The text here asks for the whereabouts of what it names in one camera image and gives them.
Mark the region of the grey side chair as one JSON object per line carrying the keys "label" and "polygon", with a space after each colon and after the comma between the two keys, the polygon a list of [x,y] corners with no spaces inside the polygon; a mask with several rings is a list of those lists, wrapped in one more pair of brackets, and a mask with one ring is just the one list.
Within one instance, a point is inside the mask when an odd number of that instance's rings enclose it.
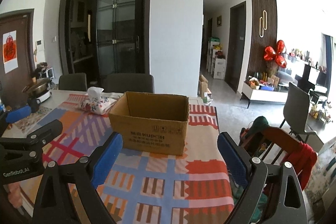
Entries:
{"label": "grey side chair", "polygon": [[310,135],[315,135],[317,132],[306,129],[306,122],[309,115],[310,97],[305,91],[289,83],[288,96],[283,109],[284,120],[279,128],[282,128],[286,122],[290,127],[290,134],[298,136],[305,135],[307,142]]}

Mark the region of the colourful patterned tablecloth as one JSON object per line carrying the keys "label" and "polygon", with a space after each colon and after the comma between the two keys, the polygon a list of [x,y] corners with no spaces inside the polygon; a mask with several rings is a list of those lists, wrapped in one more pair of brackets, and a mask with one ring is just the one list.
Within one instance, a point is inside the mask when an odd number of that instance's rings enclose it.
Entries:
{"label": "colourful patterned tablecloth", "polygon": [[[52,120],[62,134],[46,145],[43,160],[70,164],[89,155],[112,133],[107,115],[81,111],[80,94],[51,98],[15,123],[8,137],[25,137]],[[97,191],[117,223],[223,223],[234,208],[227,166],[217,149],[216,108],[190,100],[184,153],[161,155],[123,149]]]}

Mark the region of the electric cooking pot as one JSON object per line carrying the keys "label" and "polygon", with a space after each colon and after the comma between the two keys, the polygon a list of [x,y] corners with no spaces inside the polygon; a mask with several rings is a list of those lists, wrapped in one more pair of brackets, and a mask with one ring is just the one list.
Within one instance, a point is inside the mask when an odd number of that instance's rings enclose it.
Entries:
{"label": "electric cooking pot", "polygon": [[51,97],[50,83],[51,79],[48,77],[37,79],[35,82],[25,86],[22,93],[27,94],[30,100],[39,100],[40,103],[45,102]]}

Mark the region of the brown cardboard box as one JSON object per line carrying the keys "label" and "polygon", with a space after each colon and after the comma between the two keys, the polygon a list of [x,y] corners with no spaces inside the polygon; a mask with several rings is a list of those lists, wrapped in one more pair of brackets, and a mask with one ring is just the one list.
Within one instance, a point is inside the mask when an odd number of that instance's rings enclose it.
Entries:
{"label": "brown cardboard box", "polygon": [[125,92],[109,112],[123,147],[181,156],[189,123],[189,98],[173,94]]}

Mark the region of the dark glass sliding door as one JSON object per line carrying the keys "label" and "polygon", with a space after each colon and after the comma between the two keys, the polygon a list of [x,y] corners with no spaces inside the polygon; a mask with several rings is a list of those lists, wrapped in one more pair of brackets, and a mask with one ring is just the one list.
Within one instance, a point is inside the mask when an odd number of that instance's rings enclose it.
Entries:
{"label": "dark glass sliding door", "polygon": [[150,0],[60,0],[62,73],[149,73]]}

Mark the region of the red paper door poster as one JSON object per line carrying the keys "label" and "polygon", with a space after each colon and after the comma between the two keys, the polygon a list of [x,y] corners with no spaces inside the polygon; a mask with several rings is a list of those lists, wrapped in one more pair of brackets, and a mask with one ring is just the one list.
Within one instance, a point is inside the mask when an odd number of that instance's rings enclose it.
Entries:
{"label": "red paper door poster", "polygon": [[17,31],[3,34],[2,56],[5,74],[18,68]]}

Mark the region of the white storage shelf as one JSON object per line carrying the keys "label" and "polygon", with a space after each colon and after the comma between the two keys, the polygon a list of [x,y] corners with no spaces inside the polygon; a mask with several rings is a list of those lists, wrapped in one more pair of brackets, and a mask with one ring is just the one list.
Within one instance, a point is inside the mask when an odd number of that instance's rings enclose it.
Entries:
{"label": "white storage shelf", "polygon": [[210,37],[208,40],[206,68],[214,79],[224,79],[226,59],[218,38]]}

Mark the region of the white low tv cabinet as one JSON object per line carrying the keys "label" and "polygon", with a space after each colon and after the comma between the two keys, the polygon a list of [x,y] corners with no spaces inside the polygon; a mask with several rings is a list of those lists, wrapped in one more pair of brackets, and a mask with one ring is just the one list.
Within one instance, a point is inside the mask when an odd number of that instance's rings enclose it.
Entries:
{"label": "white low tv cabinet", "polygon": [[249,84],[244,83],[240,100],[247,100],[249,108],[251,102],[268,102],[284,104],[287,100],[287,92],[252,89]]}

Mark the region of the red balloon bow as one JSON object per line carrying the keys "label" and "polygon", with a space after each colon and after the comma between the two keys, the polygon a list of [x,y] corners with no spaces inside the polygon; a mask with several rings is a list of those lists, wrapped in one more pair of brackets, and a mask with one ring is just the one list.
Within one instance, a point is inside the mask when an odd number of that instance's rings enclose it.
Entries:
{"label": "red balloon bow", "polygon": [[267,46],[264,49],[264,60],[265,61],[274,61],[279,67],[286,68],[287,62],[285,58],[281,55],[285,49],[285,43],[283,40],[279,40],[276,43],[276,49],[273,47]]}

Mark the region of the floral tissue pouch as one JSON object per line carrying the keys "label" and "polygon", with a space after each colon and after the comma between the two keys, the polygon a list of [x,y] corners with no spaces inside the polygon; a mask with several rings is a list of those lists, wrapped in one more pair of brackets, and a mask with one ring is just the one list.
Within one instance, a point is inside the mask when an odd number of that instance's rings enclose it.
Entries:
{"label": "floral tissue pouch", "polygon": [[90,87],[87,90],[88,96],[79,103],[79,109],[97,115],[104,115],[117,101],[104,96],[102,94],[103,91],[103,88]]}

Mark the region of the green cloth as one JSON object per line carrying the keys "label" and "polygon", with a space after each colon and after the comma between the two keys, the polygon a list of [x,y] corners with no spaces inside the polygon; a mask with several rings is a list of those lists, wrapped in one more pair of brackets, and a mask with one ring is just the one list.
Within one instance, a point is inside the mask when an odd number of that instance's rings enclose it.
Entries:
{"label": "green cloth", "polygon": [[248,133],[250,135],[253,135],[255,133],[262,132],[264,129],[268,127],[269,127],[269,123],[267,119],[264,116],[259,116],[252,123],[252,126],[248,130]]}

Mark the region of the wooden chair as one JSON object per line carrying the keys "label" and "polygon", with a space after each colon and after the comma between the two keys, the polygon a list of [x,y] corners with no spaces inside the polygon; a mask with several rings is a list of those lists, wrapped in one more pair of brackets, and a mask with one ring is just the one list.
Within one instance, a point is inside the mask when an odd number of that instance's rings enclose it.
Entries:
{"label": "wooden chair", "polygon": [[310,145],[272,126],[242,128],[239,146],[268,164],[291,163],[302,190],[307,187],[318,159],[318,153]]}

